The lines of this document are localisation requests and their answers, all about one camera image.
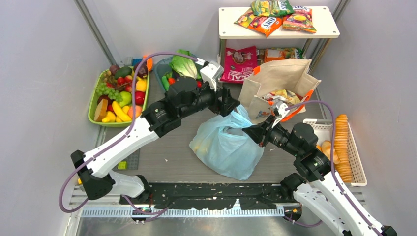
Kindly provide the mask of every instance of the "robotic arm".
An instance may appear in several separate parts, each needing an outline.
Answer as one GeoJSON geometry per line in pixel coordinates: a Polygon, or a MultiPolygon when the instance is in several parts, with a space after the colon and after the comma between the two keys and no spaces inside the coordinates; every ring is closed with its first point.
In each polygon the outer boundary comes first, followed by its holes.
{"type": "Polygon", "coordinates": [[[332,163],[316,148],[318,138],[313,128],[298,123],[290,133],[279,124],[288,113],[286,104],[277,104],[274,113],[278,116],[271,115],[264,122],[243,131],[261,147],[271,142],[296,157],[294,166],[301,176],[294,173],[281,182],[288,197],[306,205],[338,236],[396,236],[391,226],[383,226],[363,208],[338,172],[333,178],[332,163]],[[311,185],[318,188],[328,201],[311,185]]]}
{"type": "Polygon", "coordinates": [[[147,199],[146,180],[142,176],[119,174],[112,168],[135,150],[181,126],[181,119],[205,108],[227,116],[240,104],[231,97],[229,89],[217,87],[216,79],[223,74],[223,68],[215,62],[202,64],[200,73],[205,82],[201,88],[197,87],[195,79],[179,77],[165,97],[149,105],[133,126],[91,151],[77,150],[71,154],[75,168],[88,162],[78,171],[88,199],[99,199],[106,194],[147,199]]]}

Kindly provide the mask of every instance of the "wall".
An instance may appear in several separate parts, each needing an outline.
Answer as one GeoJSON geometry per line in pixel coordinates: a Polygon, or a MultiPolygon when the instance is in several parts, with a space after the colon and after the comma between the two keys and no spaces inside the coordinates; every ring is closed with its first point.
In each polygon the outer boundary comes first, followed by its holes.
{"type": "MultiPolygon", "coordinates": [[[[85,0],[116,61],[155,52],[186,49],[204,59],[217,60],[218,9],[250,6],[252,0],[85,0]]],[[[338,0],[291,0],[292,5],[328,6],[338,0]]],[[[303,47],[305,40],[228,40],[235,49],[303,47]]]]}
{"type": "Polygon", "coordinates": [[[72,0],[3,1],[0,55],[1,234],[60,236],[58,193],[71,152],[94,147],[87,109],[109,63],[72,0]]]}
{"type": "Polygon", "coordinates": [[[350,119],[368,179],[371,213],[398,235],[415,235],[417,3],[351,1],[314,76],[321,97],[350,119]]]}

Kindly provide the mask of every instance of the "pink snack bag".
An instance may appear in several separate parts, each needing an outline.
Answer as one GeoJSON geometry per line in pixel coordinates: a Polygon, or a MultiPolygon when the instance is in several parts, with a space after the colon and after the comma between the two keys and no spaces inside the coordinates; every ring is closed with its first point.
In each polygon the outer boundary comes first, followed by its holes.
{"type": "Polygon", "coordinates": [[[224,74],[220,81],[243,84],[243,81],[252,74],[253,68],[256,66],[258,64],[255,46],[240,50],[226,48],[224,74]]]}

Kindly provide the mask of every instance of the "white shelf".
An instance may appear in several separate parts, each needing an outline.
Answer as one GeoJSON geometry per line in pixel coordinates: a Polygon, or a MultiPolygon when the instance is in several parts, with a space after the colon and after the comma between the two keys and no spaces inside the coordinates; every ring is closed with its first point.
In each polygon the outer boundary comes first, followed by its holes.
{"type": "MultiPolygon", "coordinates": [[[[315,34],[286,30],[280,27],[268,38],[337,38],[339,29],[334,22],[333,16],[326,6],[308,6],[312,9],[313,26],[315,34]]],[[[264,34],[247,29],[235,24],[235,21],[243,15],[249,7],[222,7],[219,8],[219,37],[220,39],[262,39],[264,34]]]]}

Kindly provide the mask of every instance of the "lettuce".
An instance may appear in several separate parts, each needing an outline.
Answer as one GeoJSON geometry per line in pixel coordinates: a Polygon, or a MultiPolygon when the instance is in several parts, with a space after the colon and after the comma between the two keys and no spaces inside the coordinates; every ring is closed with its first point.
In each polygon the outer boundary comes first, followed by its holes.
{"type": "MultiPolygon", "coordinates": [[[[189,51],[179,49],[177,53],[192,57],[189,51]]],[[[200,77],[199,73],[197,72],[197,67],[191,59],[183,58],[180,56],[173,56],[170,66],[181,76],[189,76],[194,79],[199,79],[200,77]]]]}

